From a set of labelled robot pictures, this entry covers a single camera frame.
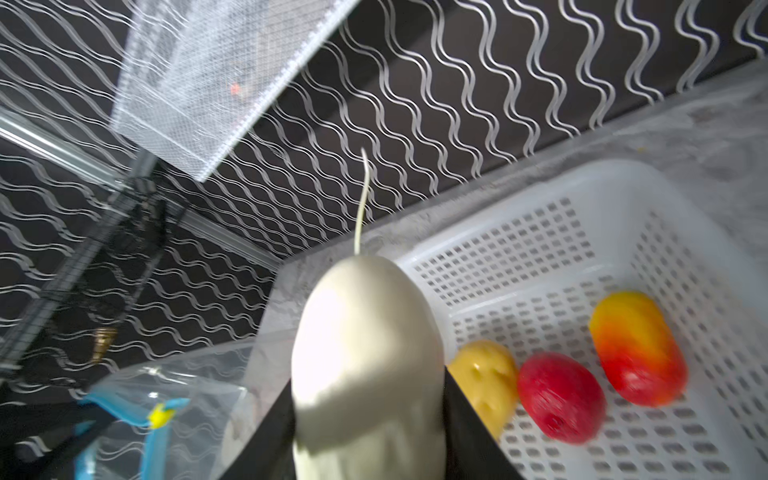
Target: clear plastic bag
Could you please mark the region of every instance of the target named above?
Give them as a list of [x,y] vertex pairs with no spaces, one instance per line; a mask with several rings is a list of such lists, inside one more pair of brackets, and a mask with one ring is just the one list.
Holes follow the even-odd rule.
[[[259,336],[256,342],[200,349],[104,378],[84,400],[121,422],[78,459],[78,480],[218,478],[285,386],[291,342],[284,335]],[[147,417],[152,410],[174,402],[180,406],[167,424],[151,429]]]

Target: white plastic basket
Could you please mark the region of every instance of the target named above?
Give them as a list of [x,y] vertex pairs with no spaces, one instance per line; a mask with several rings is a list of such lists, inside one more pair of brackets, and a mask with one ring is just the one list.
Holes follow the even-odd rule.
[[[535,185],[418,245],[399,261],[445,342],[486,338],[520,366],[565,353],[606,393],[598,437],[547,438],[522,408],[501,448],[526,478],[768,478],[768,283],[658,171],[601,161]],[[690,369],[662,409],[623,400],[587,324],[597,302],[640,290],[662,308]]]

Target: white mesh shelf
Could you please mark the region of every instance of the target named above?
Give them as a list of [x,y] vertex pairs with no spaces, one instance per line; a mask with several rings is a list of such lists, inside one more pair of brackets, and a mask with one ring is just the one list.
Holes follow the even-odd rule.
[[112,128],[203,181],[359,0],[139,0]]

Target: yellow potato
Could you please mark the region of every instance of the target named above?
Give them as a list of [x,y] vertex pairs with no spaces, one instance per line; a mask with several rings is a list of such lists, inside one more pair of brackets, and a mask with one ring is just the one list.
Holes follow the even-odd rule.
[[512,354],[498,343],[479,340],[463,346],[448,371],[498,439],[518,404],[518,369]]

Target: marble countertop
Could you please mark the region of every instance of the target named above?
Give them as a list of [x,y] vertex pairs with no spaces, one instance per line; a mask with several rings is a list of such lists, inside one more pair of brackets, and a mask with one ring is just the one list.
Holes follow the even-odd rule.
[[[532,184],[590,161],[622,158],[664,173],[768,273],[766,152],[768,61],[755,61],[377,222],[364,230],[362,251],[396,260],[440,230]],[[289,348],[319,278],[352,254],[349,236],[285,263],[257,342],[269,341],[270,336],[260,339],[264,333],[281,332],[281,345]],[[254,358],[248,372],[255,376],[259,369]],[[281,372],[287,380],[290,368]]]

